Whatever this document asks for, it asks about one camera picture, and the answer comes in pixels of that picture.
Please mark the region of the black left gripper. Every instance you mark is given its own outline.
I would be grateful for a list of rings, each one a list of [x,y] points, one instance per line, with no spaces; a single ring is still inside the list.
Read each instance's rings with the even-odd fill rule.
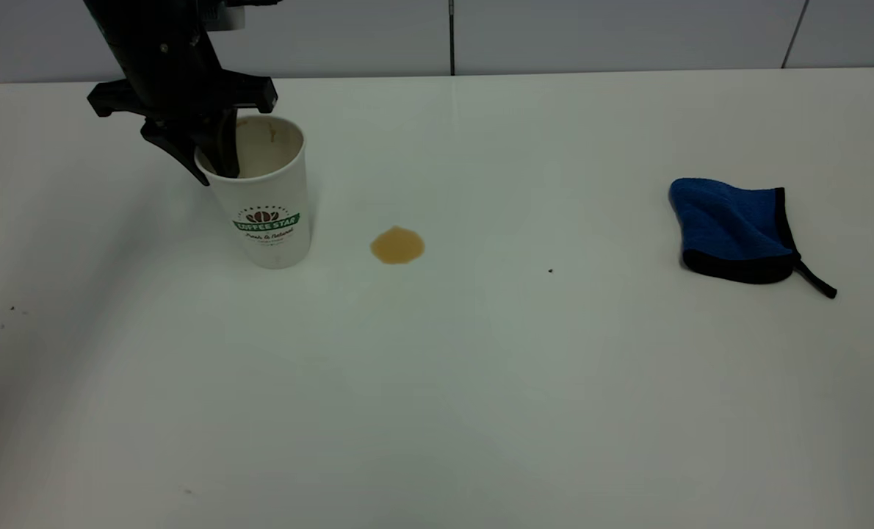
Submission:
[[[195,163],[196,143],[180,123],[221,114],[213,140],[213,168],[239,177],[238,111],[269,113],[277,93],[270,78],[226,70],[209,34],[245,26],[246,7],[260,1],[88,1],[91,14],[122,70],[88,94],[101,117],[129,112],[146,121],[141,135],[210,185]]]

